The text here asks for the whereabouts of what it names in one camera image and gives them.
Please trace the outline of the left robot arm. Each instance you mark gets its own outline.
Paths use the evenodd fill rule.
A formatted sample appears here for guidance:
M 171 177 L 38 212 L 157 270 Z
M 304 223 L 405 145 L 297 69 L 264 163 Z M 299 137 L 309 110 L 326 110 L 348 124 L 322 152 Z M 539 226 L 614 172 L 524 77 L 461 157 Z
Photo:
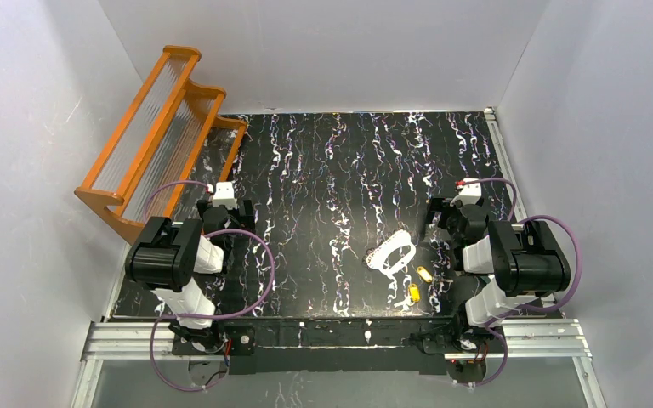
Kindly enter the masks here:
M 126 256 L 126 277 L 156 294 L 178 318 L 169 328 L 178 336 L 204 346 L 214 343 L 219 331 L 207 317 L 216 306 L 196 282 L 196 275 L 225 271 L 235 238 L 212 233 L 229 228 L 253 230 L 255 212 L 250 200 L 239 199 L 236 208 L 216 206 L 207 200 L 196 204 L 198 218 L 176 224 L 168 217 L 151 217 Z M 197 319 L 196 315 L 205 315 Z

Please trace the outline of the white keyring holder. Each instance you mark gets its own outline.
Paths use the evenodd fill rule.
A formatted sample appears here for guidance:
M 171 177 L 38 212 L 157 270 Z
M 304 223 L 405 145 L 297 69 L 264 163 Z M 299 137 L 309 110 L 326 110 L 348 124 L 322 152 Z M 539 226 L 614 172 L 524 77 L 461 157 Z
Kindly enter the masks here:
M 379 246 L 370 250 L 364 258 L 368 269 L 392 277 L 408 266 L 414 259 L 417 248 L 412 235 L 404 229 L 396 230 Z

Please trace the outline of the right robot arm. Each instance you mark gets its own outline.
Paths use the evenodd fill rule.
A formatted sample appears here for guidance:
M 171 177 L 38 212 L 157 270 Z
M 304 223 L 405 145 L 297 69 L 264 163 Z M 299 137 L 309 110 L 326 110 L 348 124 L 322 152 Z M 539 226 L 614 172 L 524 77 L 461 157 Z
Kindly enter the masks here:
M 455 339 L 488 338 L 506 315 L 571 283 L 571 269 L 554 234 L 542 220 L 521 225 L 493 219 L 482 200 L 437 197 L 427 205 L 423 226 L 447 234 L 450 264 L 459 275 L 492 278 L 459 304 Z

